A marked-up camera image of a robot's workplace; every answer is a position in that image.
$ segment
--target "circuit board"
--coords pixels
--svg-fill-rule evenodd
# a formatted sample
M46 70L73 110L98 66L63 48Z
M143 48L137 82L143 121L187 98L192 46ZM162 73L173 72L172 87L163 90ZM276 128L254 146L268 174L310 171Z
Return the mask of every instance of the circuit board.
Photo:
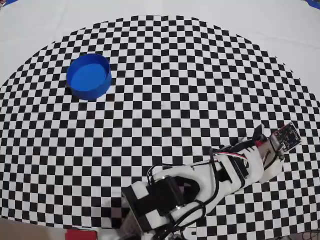
M282 150L286 153L301 143L301 137L295 125L290 122L273 133L276 139L282 144Z

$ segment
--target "blue object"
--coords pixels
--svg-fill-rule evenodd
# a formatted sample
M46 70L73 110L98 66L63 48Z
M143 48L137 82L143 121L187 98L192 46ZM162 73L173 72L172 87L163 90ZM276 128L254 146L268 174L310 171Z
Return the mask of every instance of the blue object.
M314 7L316 9L320 9L320 2L318 2L317 0L306 0L306 2L311 6Z
M111 84L108 60L99 54L78 57L66 72L66 83L74 96L83 100L95 100L105 94Z
M18 0L6 0L5 1L5 6L7 6L9 4L12 4L12 3L16 2L16 1L18 1Z

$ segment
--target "white table surface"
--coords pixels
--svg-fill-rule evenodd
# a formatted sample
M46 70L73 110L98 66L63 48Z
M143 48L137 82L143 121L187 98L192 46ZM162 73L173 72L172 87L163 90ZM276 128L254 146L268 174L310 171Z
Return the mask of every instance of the white table surface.
M320 10L301 0L19 0L0 11L0 85L54 40L135 15L195 17L241 35L277 56L320 100Z

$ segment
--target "red object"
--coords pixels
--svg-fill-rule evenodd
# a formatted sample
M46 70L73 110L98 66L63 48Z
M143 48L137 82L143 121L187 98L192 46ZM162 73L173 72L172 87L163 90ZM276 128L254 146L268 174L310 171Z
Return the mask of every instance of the red object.
M263 141L255 141L255 145L257 148L259 148L262 144L264 144Z
M92 230L68 229L65 240L97 240L97 232Z

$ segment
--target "black and white checkered pattern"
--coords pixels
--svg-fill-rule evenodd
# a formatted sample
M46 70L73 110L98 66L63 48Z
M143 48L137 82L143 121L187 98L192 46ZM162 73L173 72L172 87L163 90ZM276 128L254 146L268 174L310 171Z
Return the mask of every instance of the black and white checkered pattern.
M70 63L110 61L95 101L66 89ZM69 228L119 227L121 188L150 166L208 159L209 149L293 121L302 146L281 173L223 199L198 239L265 239L317 228L319 102L258 45L182 16L133 16L72 32L34 54L0 89L0 215Z

